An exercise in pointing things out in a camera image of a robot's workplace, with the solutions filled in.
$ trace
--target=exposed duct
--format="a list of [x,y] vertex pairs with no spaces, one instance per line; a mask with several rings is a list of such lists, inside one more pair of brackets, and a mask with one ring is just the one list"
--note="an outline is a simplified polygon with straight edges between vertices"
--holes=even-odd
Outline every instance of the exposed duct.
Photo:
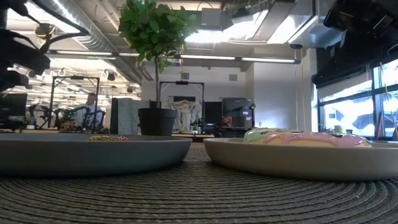
[[[93,21],[80,9],[80,7],[71,0],[39,0],[51,10],[67,17],[74,18],[76,22],[90,32],[89,37],[77,37],[81,45],[85,46],[90,51],[96,52],[117,52],[117,49],[104,36],[104,34],[95,26]],[[116,57],[116,60],[108,60],[107,62],[113,64],[128,81],[141,84],[141,74],[121,57]]]

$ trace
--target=plate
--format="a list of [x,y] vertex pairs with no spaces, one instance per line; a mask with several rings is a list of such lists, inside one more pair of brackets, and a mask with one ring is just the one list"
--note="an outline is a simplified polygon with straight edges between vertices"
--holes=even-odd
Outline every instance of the plate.
[[131,174],[179,164],[191,139],[125,136],[88,141],[90,134],[0,134],[0,175],[65,177]]
[[205,139],[204,143],[213,162],[259,174],[321,180],[398,177],[398,148],[385,143],[370,148],[248,144],[243,139]]

